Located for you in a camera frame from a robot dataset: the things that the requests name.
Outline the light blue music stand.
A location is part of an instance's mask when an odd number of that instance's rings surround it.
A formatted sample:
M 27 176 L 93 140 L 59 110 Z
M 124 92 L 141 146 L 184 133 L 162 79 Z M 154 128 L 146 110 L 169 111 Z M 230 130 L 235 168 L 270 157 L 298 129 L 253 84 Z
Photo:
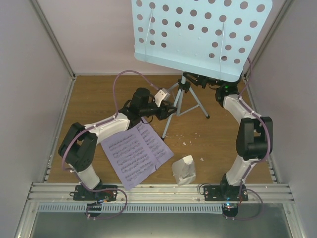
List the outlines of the light blue music stand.
M 134 0 L 137 60 L 225 82 L 240 79 L 270 0 Z

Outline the sheet music papers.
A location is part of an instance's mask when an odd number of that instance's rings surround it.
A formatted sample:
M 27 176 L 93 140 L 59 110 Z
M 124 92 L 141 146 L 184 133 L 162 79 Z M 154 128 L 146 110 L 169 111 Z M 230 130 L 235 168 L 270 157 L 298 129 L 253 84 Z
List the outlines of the sheet music papers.
M 101 146 L 126 190 L 139 185 L 174 156 L 152 126 L 142 122 L 103 140 Z

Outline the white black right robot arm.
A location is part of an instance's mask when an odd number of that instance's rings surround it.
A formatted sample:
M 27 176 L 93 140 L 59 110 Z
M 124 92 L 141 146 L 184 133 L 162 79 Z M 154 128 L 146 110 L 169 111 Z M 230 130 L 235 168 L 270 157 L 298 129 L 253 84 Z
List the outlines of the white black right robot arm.
M 194 73 L 184 72 L 183 76 L 195 86 L 210 86 L 215 90 L 216 101 L 239 124 L 236 138 L 237 157 L 231 169 L 223 176 L 219 185 L 206 186 L 206 193 L 213 199 L 236 201 L 244 199 L 243 188 L 251 170 L 257 163 L 267 159 L 272 152 L 273 121 L 252 110 L 238 90 L 239 82 L 226 82 Z

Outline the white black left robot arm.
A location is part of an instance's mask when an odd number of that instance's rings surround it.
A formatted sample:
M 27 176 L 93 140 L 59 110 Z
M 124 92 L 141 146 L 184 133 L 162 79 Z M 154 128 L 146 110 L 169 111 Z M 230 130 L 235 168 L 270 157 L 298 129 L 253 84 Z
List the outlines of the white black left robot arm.
M 76 122 L 71 125 L 58 154 L 62 158 L 62 169 L 78 177 L 90 200 L 97 200 L 102 195 L 102 182 L 92 165 L 96 146 L 119 132 L 133 128 L 143 117 L 156 116 L 158 120 L 170 117 L 177 108 L 168 101 L 169 96 L 169 91 L 164 88 L 155 95 L 146 88 L 138 88 L 132 99 L 127 100 L 114 115 L 93 124 Z

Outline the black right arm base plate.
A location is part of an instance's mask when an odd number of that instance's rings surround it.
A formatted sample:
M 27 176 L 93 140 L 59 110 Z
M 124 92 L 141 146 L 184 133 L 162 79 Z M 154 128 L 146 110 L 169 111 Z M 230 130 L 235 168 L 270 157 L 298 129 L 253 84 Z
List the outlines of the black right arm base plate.
M 241 192 L 239 194 L 239 186 L 225 186 L 220 185 L 204 185 L 203 193 L 205 201 L 224 201 L 224 202 L 239 202 L 248 201 L 248 194 Z

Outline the aluminium frame post right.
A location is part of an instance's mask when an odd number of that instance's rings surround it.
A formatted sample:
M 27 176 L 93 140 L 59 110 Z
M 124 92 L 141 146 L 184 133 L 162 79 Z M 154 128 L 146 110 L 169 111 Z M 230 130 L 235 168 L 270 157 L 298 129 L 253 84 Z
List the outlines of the aluminium frame post right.
M 269 13 L 255 46 L 252 48 L 249 58 L 252 63 L 252 69 L 256 66 L 264 51 L 267 49 L 268 44 L 271 42 L 273 36 L 276 34 L 279 26 L 281 25 L 284 17 L 290 10 L 294 0 L 273 0 L 272 9 Z

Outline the aluminium frame post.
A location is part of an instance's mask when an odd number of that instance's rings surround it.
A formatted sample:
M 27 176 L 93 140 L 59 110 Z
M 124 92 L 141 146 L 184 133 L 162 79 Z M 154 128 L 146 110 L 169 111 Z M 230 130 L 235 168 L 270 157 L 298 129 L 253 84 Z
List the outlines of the aluminium frame post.
M 74 71 L 72 70 L 69 61 L 67 60 L 39 2 L 37 0 L 29 0 L 30 4 L 32 5 L 37 17 L 39 18 L 41 24 L 43 25 L 51 43 L 53 44 L 59 58 L 61 59 L 65 69 L 67 70 L 69 76 L 71 77 L 71 80 L 74 81 L 76 74 L 74 73 Z
M 269 13 L 255 46 L 252 48 L 249 58 L 252 63 L 252 69 L 256 66 L 264 51 L 267 49 L 268 44 L 271 42 L 273 36 L 276 34 L 279 26 L 281 25 L 284 17 L 290 10 L 294 0 L 273 0 L 272 9 Z

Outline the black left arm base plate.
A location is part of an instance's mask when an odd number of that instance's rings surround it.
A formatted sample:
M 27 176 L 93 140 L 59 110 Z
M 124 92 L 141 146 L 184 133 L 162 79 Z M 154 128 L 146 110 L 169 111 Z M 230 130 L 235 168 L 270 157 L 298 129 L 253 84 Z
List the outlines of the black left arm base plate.
M 73 192 L 69 195 L 75 201 L 115 201 L 117 197 L 117 191 L 113 189 L 118 189 L 116 185 L 101 185 L 97 189 L 105 189 L 104 192 L 91 192 L 88 191 L 84 186 L 77 185 Z

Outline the aluminium frame post left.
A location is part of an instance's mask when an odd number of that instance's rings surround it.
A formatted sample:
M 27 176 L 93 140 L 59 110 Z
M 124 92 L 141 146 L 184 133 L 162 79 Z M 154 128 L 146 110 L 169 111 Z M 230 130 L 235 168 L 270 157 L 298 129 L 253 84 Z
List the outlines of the aluminium frame post left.
M 76 74 L 74 73 L 74 71 L 72 70 L 69 61 L 67 60 L 39 2 L 37 0 L 29 0 L 30 4 L 32 5 L 37 17 L 39 18 L 41 24 L 43 25 L 51 43 L 53 44 L 59 58 L 61 59 L 65 69 L 67 70 L 69 76 L 71 77 L 71 80 L 74 81 Z

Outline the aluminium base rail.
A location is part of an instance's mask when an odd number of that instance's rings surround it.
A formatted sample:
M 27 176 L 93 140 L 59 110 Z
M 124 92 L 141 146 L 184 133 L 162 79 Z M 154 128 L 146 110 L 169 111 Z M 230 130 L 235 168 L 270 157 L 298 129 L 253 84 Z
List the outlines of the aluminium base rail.
M 77 183 L 33 183 L 27 201 L 29 202 L 72 202 L 70 193 Z M 294 203 L 287 184 L 247 184 L 264 203 Z M 204 203 L 204 196 L 198 192 L 198 185 L 177 186 L 175 184 L 141 184 L 125 191 L 128 203 Z

